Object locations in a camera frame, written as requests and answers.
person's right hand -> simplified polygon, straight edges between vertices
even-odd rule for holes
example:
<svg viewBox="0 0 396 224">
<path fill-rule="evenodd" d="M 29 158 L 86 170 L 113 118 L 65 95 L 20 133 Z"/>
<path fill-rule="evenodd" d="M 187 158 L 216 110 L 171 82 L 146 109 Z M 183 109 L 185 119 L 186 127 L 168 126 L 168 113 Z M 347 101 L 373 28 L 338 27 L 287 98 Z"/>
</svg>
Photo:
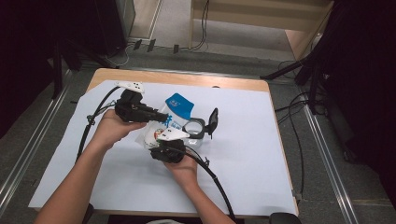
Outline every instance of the person's right hand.
<svg viewBox="0 0 396 224">
<path fill-rule="evenodd" d="M 184 190 L 198 187 L 197 162 L 193 158 L 184 156 L 179 163 L 164 162 L 164 164 Z"/>
</svg>

black curtain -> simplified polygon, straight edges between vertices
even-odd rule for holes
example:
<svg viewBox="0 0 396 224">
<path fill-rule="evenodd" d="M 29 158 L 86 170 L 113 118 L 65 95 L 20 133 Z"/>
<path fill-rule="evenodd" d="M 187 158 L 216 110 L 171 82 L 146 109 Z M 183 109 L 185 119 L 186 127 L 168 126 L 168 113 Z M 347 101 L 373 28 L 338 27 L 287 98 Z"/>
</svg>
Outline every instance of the black curtain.
<svg viewBox="0 0 396 224">
<path fill-rule="evenodd" d="M 353 132 L 346 146 L 378 172 L 396 207 L 396 2 L 336 3 L 333 18 L 342 7 L 349 12 L 337 27 L 337 44 L 321 56 L 329 75 L 321 81 Z"/>
<path fill-rule="evenodd" d="M 50 5 L 0 1 L 0 137 L 53 80 Z"/>
</svg>

forearm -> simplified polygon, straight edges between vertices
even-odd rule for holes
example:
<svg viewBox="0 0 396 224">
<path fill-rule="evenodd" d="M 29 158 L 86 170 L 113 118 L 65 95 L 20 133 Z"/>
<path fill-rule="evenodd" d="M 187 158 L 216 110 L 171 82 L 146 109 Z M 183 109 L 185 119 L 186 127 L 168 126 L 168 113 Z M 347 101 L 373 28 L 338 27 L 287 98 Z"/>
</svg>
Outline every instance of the forearm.
<svg viewBox="0 0 396 224">
<path fill-rule="evenodd" d="M 78 162 L 41 209 L 35 223 L 81 223 L 106 151 L 89 143 Z"/>
<path fill-rule="evenodd" d="M 184 187 L 183 190 L 194 204 L 204 224 L 234 223 L 207 197 L 197 184 Z"/>
</svg>

person's left hand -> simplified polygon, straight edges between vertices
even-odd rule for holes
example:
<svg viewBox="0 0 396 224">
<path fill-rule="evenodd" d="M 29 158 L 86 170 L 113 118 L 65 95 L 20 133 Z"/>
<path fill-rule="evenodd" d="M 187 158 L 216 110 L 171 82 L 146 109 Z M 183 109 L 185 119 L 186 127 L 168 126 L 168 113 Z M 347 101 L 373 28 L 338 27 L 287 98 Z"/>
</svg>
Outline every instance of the person's left hand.
<svg viewBox="0 0 396 224">
<path fill-rule="evenodd" d="M 109 109 L 100 120 L 91 143 L 110 149 L 129 132 L 143 128 L 146 124 L 145 122 L 124 122 L 114 109 Z"/>
</svg>

hand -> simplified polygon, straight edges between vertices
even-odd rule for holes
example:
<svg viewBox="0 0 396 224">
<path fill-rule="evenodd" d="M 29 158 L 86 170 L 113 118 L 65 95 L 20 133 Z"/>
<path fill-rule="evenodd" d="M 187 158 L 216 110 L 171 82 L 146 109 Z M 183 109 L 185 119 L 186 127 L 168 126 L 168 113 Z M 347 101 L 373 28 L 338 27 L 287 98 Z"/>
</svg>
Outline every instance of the hand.
<svg viewBox="0 0 396 224">
<path fill-rule="evenodd" d="M 164 162 L 166 168 L 172 172 L 176 182 L 184 189 L 198 187 L 197 162 L 189 156 L 184 156 L 179 163 Z"/>
<path fill-rule="evenodd" d="M 145 122 L 124 122 L 116 114 L 115 110 L 109 109 L 100 120 L 91 143 L 103 146 L 105 149 L 113 147 L 129 132 L 146 126 Z"/>
</svg>

